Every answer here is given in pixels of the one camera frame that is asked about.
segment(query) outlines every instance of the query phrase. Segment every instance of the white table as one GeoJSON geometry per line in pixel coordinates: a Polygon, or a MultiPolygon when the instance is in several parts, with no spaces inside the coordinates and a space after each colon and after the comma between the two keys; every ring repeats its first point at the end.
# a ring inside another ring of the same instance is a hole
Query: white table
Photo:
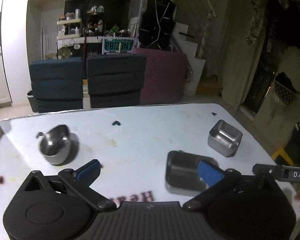
{"type": "MultiPolygon", "coordinates": [[[[171,150],[214,158],[221,169],[235,168],[252,175],[255,163],[274,164],[259,143],[221,106],[184,104],[107,108],[1,121],[5,132],[0,140],[0,240],[7,235],[2,215],[15,192],[32,170],[56,175],[65,168],[77,169],[91,159],[100,160],[104,168],[91,188],[108,198],[137,195],[152,191],[156,201],[180,201],[191,197],[174,195],[165,189],[167,153],[171,150]],[[243,133],[234,157],[226,158],[207,145],[209,130],[223,119],[243,133]],[[112,126],[118,120],[121,126],[112,126]],[[47,132],[66,124],[79,139],[76,158],[64,166],[50,165],[38,150],[38,131],[47,132]]],[[[289,183],[278,182],[299,216],[299,203],[292,200],[295,191],[289,183]]]]}

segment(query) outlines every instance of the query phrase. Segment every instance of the maroon fabric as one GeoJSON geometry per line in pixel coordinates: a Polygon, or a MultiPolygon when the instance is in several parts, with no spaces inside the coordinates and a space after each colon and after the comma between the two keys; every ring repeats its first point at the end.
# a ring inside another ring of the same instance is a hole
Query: maroon fabric
{"type": "Polygon", "coordinates": [[[146,56],[146,71],[140,104],[171,104],[181,100],[188,71],[182,52],[135,48],[133,54],[146,56]]]}

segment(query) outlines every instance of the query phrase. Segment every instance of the black heart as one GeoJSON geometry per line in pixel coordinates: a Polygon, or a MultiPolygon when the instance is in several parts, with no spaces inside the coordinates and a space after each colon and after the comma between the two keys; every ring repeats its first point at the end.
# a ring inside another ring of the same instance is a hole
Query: black heart
{"type": "Polygon", "coordinates": [[[118,126],[120,126],[121,123],[120,123],[119,121],[114,121],[114,122],[112,123],[112,125],[118,125],[118,126]]]}

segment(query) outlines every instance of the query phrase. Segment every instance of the green license plate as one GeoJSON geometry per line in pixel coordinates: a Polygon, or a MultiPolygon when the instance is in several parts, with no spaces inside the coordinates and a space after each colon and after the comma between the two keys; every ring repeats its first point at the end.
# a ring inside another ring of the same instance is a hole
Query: green license plate
{"type": "Polygon", "coordinates": [[[105,50],[107,50],[107,51],[119,50],[120,43],[122,43],[121,51],[132,50],[132,47],[133,47],[132,40],[111,40],[111,41],[105,40],[105,50]]]}

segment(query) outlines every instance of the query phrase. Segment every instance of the square metal container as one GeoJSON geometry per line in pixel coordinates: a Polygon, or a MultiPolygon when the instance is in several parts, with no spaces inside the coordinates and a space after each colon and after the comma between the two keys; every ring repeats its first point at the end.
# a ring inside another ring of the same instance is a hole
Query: square metal container
{"type": "Polygon", "coordinates": [[[173,194],[196,196],[206,190],[208,185],[198,175],[198,165],[202,160],[218,166],[218,163],[210,157],[183,151],[170,151],[165,176],[167,191],[173,194]]]}
{"type": "Polygon", "coordinates": [[[219,120],[209,132],[208,145],[223,156],[231,157],[237,152],[242,135],[237,128],[219,120]]]}

